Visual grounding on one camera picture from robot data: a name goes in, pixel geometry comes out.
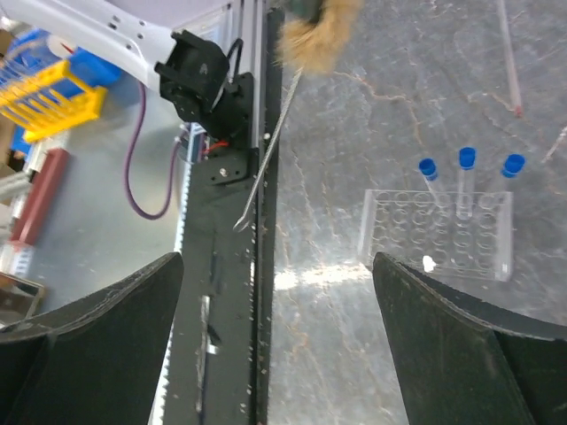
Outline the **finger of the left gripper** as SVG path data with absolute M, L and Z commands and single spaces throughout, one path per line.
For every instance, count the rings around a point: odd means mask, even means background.
M 291 0 L 290 13 L 304 21 L 319 21 L 323 0 Z

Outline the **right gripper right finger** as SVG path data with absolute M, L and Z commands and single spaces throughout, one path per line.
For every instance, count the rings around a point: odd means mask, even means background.
M 411 424 L 564 424 L 566 328 L 379 252 L 373 283 Z

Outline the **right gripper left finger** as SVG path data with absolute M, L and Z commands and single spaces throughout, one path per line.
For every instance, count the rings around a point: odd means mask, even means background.
M 1 332 L 3 424 L 146 424 L 183 281 L 170 252 Z

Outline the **test tube blue cap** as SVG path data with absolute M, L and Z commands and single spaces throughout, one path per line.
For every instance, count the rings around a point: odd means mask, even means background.
M 519 175 L 524 168 L 524 164 L 524 155 L 519 153 L 508 155 L 486 190 L 486 193 L 491 195 L 490 205 L 497 205 L 501 202 L 504 193 L 508 191 L 510 182 Z
M 422 177 L 431 193 L 435 205 L 438 208 L 446 209 L 448 201 L 446 197 L 446 190 L 439 178 L 438 168 L 432 158 L 423 158 L 418 164 L 418 168 Z
M 459 175 L 457 185 L 456 214 L 460 220 L 472 216 L 475 189 L 475 164 L 477 151 L 473 147 L 463 147 L 459 151 Z

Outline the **glass pipette rod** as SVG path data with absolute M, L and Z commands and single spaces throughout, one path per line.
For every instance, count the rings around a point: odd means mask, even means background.
M 524 110 L 523 110 L 522 98 L 519 88 L 519 81 L 517 78 L 516 62 L 511 43 L 511 36 L 509 32 L 509 21 L 506 11 L 506 5 L 504 0 L 498 0 L 496 3 L 497 3 L 498 17 L 500 21 L 501 37 L 503 41 L 504 58 L 505 58 L 506 72 L 509 83 L 510 100 L 512 103 L 512 109 L 514 114 L 518 118 L 521 118 L 524 114 Z

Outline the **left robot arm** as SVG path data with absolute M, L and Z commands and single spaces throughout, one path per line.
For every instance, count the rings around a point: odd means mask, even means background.
M 1 111 L 35 142 L 95 119 L 105 81 L 88 71 L 94 55 L 170 102 L 231 149 L 260 134 L 263 1 L 4 1 L 4 18 L 77 46 L 72 57 L 37 68 L 7 64 Z

